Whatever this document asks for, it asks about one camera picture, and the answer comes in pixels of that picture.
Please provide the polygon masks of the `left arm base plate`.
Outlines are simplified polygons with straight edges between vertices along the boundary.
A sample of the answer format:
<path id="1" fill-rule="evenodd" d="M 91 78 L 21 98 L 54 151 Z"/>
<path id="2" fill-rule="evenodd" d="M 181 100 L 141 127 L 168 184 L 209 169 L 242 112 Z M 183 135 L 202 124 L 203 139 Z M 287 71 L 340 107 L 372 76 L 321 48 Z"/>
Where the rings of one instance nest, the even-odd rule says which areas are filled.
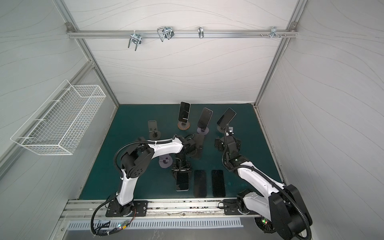
<path id="1" fill-rule="evenodd" d="M 106 217 L 145 217 L 148 201 L 132 201 L 124 206 L 117 200 L 108 203 Z"/>

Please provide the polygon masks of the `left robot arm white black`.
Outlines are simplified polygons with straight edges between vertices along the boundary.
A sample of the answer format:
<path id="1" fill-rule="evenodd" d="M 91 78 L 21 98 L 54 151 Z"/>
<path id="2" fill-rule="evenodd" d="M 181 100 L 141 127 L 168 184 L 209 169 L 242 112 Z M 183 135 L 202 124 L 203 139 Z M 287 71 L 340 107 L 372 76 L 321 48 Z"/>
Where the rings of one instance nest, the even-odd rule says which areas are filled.
<path id="1" fill-rule="evenodd" d="M 129 206 L 134 200 L 134 190 L 139 177 L 147 170 L 152 159 L 174 154 L 180 160 L 197 150 L 192 138 L 175 135 L 166 140 L 138 140 L 121 147 L 114 155 L 114 166 L 121 179 L 121 187 L 117 193 L 119 208 Z"/>

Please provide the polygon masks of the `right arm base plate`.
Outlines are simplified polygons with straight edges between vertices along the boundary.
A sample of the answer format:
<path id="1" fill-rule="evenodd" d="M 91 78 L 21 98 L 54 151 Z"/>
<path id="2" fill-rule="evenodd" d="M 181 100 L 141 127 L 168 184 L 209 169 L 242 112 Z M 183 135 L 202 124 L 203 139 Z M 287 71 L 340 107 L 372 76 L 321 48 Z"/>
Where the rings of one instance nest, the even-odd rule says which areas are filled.
<path id="1" fill-rule="evenodd" d="M 240 199 L 224 199 L 222 203 L 225 215 L 248 215 L 250 213 Z"/>

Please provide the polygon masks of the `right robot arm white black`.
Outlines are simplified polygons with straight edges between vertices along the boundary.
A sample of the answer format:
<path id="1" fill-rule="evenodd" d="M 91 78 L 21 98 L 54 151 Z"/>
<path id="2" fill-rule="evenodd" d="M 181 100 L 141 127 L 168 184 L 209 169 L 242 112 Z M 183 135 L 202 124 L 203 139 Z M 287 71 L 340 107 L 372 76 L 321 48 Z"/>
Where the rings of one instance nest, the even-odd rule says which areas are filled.
<path id="1" fill-rule="evenodd" d="M 222 152 L 222 164 L 248 182 L 255 191 L 245 190 L 237 195 L 237 210 L 246 215 L 255 212 L 257 227 L 264 233 L 277 233 L 284 240 L 313 237 L 312 217 L 300 191 L 293 185 L 284 185 L 259 170 L 241 155 L 241 142 L 231 134 L 215 140 L 215 147 Z"/>

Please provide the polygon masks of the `phone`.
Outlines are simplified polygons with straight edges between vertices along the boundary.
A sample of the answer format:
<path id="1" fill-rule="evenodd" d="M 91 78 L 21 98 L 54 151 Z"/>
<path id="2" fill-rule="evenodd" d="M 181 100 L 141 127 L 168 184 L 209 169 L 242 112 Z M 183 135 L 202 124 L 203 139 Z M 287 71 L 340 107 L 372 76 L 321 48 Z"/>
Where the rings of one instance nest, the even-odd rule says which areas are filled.
<path id="1" fill-rule="evenodd" d="M 225 197 L 224 172 L 222 170 L 212 170 L 212 191 L 214 197 Z"/>
<path id="2" fill-rule="evenodd" d="M 211 121 L 211 118 L 213 116 L 213 111 L 208 108 L 203 108 L 201 116 L 198 120 L 198 129 L 201 130 L 201 132 L 205 132 L 208 128 L 208 125 Z"/>
<path id="3" fill-rule="evenodd" d="M 232 108 L 228 108 L 217 122 L 219 129 L 224 130 L 225 127 L 234 119 L 236 112 Z"/>
<path id="4" fill-rule="evenodd" d="M 190 188 L 189 174 L 185 172 L 178 172 L 176 176 L 176 191 L 188 191 Z"/>
<path id="5" fill-rule="evenodd" d="M 207 196 L 207 174 L 204 170 L 194 171 L 194 197 L 205 198 Z"/>
<path id="6" fill-rule="evenodd" d="M 180 103 L 178 121 L 182 123 L 187 123 L 189 120 L 191 104 L 187 102 Z"/>

